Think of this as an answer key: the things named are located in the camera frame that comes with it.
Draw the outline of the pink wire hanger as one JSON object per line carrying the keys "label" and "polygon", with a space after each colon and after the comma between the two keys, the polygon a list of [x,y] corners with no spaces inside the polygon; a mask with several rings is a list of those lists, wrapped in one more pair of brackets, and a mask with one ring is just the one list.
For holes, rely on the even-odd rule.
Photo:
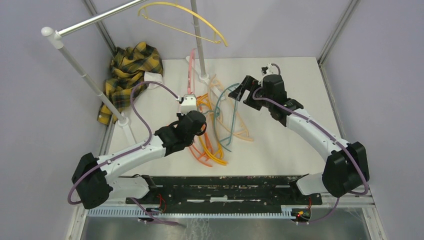
{"label": "pink wire hanger", "polygon": [[195,56],[196,48],[193,48],[188,56],[188,73],[187,73],[187,93],[194,94],[195,92]]}

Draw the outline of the yellow plastic hanger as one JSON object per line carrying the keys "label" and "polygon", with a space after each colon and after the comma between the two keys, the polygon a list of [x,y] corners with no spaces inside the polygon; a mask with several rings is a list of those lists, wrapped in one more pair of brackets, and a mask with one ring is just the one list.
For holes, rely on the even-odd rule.
{"label": "yellow plastic hanger", "polygon": [[[165,23],[162,23],[162,22],[159,22],[159,21],[152,19],[151,17],[149,17],[149,13],[148,13],[148,8],[152,7],[152,6],[167,6],[167,7],[176,8],[176,9],[179,9],[181,11],[188,13],[189,15],[194,17],[195,19],[197,19],[200,22],[207,25],[213,31],[213,38],[208,39],[208,38],[201,36],[200,33],[190,33],[188,31],[182,30],[180,28],[176,28],[174,26],[171,26],[171,25],[168,25],[168,24],[165,24]],[[151,3],[147,3],[147,4],[141,6],[138,9],[137,16],[143,17],[145,20],[151,21],[155,24],[159,24],[159,25],[164,26],[166,28],[178,31],[180,33],[195,37],[195,38],[200,39],[200,40],[205,40],[207,42],[210,42],[210,43],[213,43],[213,44],[216,44],[216,45],[223,44],[225,47],[229,46],[228,41],[226,40],[224,35],[214,25],[212,25],[208,20],[206,20],[203,16],[199,15],[197,12],[195,12],[191,9],[188,9],[187,7],[184,7],[182,5],[179,5],[176,2],[155,1],[155,2],[151,2]]]}

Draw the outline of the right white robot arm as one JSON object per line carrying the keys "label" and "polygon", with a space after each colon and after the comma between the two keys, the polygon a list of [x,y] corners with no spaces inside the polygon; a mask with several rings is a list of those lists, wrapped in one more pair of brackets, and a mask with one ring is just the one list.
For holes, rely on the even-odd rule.
{"label": "right white robot arm", "polygon": [[329,193],[336,198],[347,193],[358,195],[355,189],[359,186],[364,186],[361,195],[368,193],[370,174],[365,146],[358,141],[350,143],[317,123],[301,103],[287,96],[281,75],[265,75],[262,80],[247,75],[228,97],[240,102],[245,91],[249,92],[245,105],[255,110],[268,109],[274,120],[302,137],[325,161],[321,173],[294,181],[295,187],[288,191],[293,203],[302,204],[315,193]]}

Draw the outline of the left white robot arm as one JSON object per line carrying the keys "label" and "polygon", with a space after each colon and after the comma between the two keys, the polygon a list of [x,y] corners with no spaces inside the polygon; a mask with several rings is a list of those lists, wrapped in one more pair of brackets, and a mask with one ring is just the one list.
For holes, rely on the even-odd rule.
{"label": "left white robot arm", "polygon": [[92,153],[83,155],[71,177],[73,186],[68,193],[68,203],[82,204],[90,210],[115,198],[136,198],[147,204],[154,202],[158,191],[147,177],[122,175],[142,164],[184,150],[206,129],[205,115],[192,110],[156,130],[151,137],[121,151],[98,157]]}

